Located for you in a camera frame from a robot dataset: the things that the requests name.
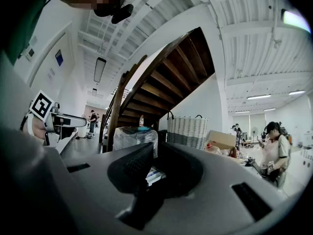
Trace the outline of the plastic-wrapped bulky object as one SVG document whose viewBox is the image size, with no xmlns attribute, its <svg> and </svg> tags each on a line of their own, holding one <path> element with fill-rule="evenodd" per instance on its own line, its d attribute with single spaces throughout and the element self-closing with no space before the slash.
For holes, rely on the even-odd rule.
<svg viewBox="0 0 313 235">
<path fill-rule="evenodd" d="M 158 157 L 158 133 L 149 127 L 119 127 L 115 129 L 113 150 L 120 150 L 137 144 L 153 142 L 154 158 Z"/>
</svg>

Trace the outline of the large black hanging ceiling light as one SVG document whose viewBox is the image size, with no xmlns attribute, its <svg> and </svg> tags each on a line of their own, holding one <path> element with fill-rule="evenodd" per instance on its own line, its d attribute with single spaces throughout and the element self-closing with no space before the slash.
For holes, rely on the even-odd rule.
<svg viewBox="0 0 313 235">
<path fill-rule="evenodd" d="M 96 60 L 95 71 L 94 71 L 94 82 L 99 83 L 102 77 L 106 65 L 106 60 L 98 57 Z"/>
</svg>

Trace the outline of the person's green shirt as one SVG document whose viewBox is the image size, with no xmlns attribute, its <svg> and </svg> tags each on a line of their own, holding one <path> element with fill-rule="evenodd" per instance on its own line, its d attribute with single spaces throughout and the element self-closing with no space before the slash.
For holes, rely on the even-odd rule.
<svg viewBox="0 0 313 235">
<path fill-rule="evenodd" d="M 42 10 L 48 2 L 49 0 L 18 0 L 12 9 L 5 13 L 11 23 L 7 25 L 2 49 L 12 65 L 27 48 Z"/>
</svg>

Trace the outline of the blue wall poster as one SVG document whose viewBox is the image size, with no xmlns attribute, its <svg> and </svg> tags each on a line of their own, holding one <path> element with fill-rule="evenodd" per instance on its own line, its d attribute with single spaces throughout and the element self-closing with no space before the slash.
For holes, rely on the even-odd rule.
<svg viewBox="0 0 313 235">
<path fill-rule="evenodd" d="M 62 52 L 61 52 L 60 49 L 55 54 L 55 58 L 56 58 L 56 61 L 57 61 L 58 65 L 61 66 L 63 61 L 64 61 L 64 59 L 63 59 Z"/>
</svg>

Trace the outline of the white and grey woven basket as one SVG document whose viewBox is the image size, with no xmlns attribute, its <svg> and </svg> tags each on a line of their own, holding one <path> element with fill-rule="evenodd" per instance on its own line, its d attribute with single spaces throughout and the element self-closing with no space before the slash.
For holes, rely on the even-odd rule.
<svg viewBox="0 0 313 235">
<path fill-rule="evenodd" d="M 167 142 L 178 143 L 195 149 L 203 150 L 208 118 L 175 117 L 171 111 L 167 113 Z"/>
</svg>

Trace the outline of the white and blue detergent drawer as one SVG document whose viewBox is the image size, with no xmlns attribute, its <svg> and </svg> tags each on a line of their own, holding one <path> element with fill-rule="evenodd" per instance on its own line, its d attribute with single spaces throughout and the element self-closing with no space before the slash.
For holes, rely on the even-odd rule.
<svg viewBox="0 0 313 235">
<path fill-rule="evenodd" d="M 152 186 L 153 183 L 155 183 L 161 179 L 165 179 L 165 178 L 166 178 L 166 174 L 164 172 L 161 172 L 160 170 L 151 167 L 145 180 L 147 181 L 148 187 L 150 187 L 150 186 Z"/>
</svg>

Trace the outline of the dark wooden staircase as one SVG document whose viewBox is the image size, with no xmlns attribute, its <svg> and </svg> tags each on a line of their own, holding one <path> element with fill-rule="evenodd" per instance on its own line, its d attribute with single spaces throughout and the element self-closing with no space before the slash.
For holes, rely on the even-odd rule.
<svg viewBox="0 0 313 235">
<path fill-rule="evenodd" d="M 204 33 L 197 27 L 167 44 L 136 80 L 127 96 L 126 85 L 140 65 L 144 55 L 130 71 L 124 73 L 102 118 L 101 133 L 108 125 L 107 152 L 113 149 L 117 127 L 135 127 L 140 117 L 144 125 L 159 130 L 160 119 L 187 98 L 214 72 L 213 60 Z"/>
</svg>

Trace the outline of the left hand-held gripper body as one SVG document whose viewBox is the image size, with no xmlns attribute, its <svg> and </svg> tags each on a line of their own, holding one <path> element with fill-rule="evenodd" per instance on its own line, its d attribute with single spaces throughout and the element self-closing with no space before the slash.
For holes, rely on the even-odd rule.
<svg viewBox="0 0 313 235">
<path fill-rule="evenodd" d="M 70 137 L 75 129 L 87 124 L 85 118 L 61 113 L 60 104 L 42 90 L 37 93 L 29 107 L 29 134 L 31 135 L 34 135 L 34 117 L 43 124 L 45 146 L 57 146 L 60 140 Z"/>
</svg>

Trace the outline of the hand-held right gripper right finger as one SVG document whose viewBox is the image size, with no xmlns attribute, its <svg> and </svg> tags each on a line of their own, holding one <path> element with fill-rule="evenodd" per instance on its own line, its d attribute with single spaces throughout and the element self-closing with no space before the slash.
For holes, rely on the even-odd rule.
<svg viewBox="0 0 313 235">
<path fill-rule="evenodd" d="M 197 150 L 177 143 L 163 142 L 158 150 L 158 169 L 165 174 L 165 198 L 187 196 L 203 177 L 203 164 Z"/>
</svg>

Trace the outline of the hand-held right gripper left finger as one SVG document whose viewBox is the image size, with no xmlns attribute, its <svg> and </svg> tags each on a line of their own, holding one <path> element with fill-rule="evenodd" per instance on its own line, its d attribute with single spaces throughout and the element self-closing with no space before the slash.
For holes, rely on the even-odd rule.
<svg viewBox="0 0 313 235">
<path fill-rule="evenodd" d="M 133 146 L 134 151 L 112 162 L 107 175 L 121 193 L 137 193 L 147 185 L 146 177 L 153 165 L 154 144 L 152 142 Z"/>
</svg>

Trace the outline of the open cardboard box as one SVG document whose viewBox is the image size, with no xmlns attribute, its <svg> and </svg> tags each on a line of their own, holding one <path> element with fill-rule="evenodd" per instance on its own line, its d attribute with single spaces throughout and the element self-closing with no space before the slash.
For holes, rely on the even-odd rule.
<svg viewBox="0 0 313 235">
<path fill-rule="evenodd" d="M 205 142 L 206 148 L 208 144 L 218 147 L 220 150 L 228 150 L 231 157 L 237 158 L 236 137 L 232 134 L 210 130 Z"/>
</svg>

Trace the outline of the person's left forearm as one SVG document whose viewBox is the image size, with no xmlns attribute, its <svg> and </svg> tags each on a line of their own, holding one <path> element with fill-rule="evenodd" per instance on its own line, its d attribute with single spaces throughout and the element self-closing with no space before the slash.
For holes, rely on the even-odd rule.
<svg viewBox="0 0 313 235">
<path fill-rule="evenodd" d="M 34 136 L 42 140 L 45 139 L 45 126 L 41 119 L 34 117 L 32 120 L 32 130 Z"/>
</svg>

